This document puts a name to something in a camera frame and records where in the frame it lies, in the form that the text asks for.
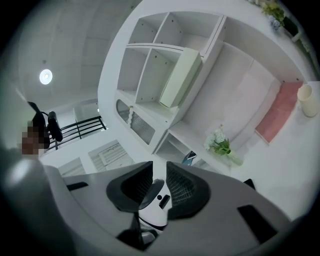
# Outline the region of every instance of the ceiling light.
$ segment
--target ceiling light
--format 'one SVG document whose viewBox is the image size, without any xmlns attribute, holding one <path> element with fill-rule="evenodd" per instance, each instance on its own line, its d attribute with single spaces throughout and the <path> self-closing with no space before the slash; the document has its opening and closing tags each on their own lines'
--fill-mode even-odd
<svg viewBox="0 0 320 256">
<path fill-rule="evenodd" d="M 45 69 L 41 71 L 39 79 L 43 85 L 47 85 L 51 82 L 52 77 L 52 72 L 49 69 Z"/>
</svg>

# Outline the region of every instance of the pink mat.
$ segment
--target pink mat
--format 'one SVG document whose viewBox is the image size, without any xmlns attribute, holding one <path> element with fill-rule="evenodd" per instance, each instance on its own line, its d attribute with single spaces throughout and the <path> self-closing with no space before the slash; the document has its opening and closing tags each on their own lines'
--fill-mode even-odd
<svg viewBox="0 0 320 256">
<path fill-rule="evenodd" d="M 303 82 L 285 82 L 275 97 L 269 111 L 255 128 L 256 132 L 270 143 L 285 125 L 298 100 L 298 89 Z"/>
</svg>

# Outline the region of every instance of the air vent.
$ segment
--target air vent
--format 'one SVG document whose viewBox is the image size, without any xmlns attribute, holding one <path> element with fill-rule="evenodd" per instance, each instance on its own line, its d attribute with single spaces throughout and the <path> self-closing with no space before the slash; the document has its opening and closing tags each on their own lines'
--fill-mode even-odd
<svg viewBox="0 0 320 256">
<path fill-rule="evenodd" d="M 132 158 L 119 143 L 108 147 L 98 155 L 106 170 L 130 166 L 134 163 Z"/>
<path fill-rule="evenodd" d="M 116 111 L 118 112 L 119 116 L 128 123 L 130 108 L 120 99 L 116 101 Z"/>
<path fill-rule="evenodd" d="M 155 134 L 155 129 L 147 124 L 135 112 L 133 112 L 132 114 L 131 129 L 148 145 L 150 144 L 152 137 Z"/>
<path fill-rule="evenodd" d="M 59 172 L 62 177 L 86 174 L 80 158 L 77 158 L 77 159 L 75 159 L 71 162 L 68 162 L 65 165 L 59 167 Z"/>
</svg>

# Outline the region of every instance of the white vase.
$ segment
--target white vase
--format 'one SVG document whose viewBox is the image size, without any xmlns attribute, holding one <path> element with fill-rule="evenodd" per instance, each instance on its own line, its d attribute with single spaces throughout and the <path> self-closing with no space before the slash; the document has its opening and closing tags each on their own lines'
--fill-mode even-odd
<svg viewBox="0 0 320 256">
<path fill-rule="evenodd" d="M 234 150 L 230 150 L 230 153 L 226 154 L 226 157 L 238 166 L 242 166 L 242 164 L 244 163 L 244 161 L 237 155 Z"/>
</svg>

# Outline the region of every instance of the white candle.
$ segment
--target white candle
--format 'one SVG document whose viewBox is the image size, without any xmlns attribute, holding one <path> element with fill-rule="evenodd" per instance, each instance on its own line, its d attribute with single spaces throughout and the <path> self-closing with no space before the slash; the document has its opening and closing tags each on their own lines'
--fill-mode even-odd
<svg viewBox="0 0 320 256">
<path fill-rule="evenodd" d="M 319 102 L 310 85 L 304 84 L 300 87 L 297 97 L 301 104 L 302 111 L 307 117 L 312 118 L 318 113 Z"/>
</svg>

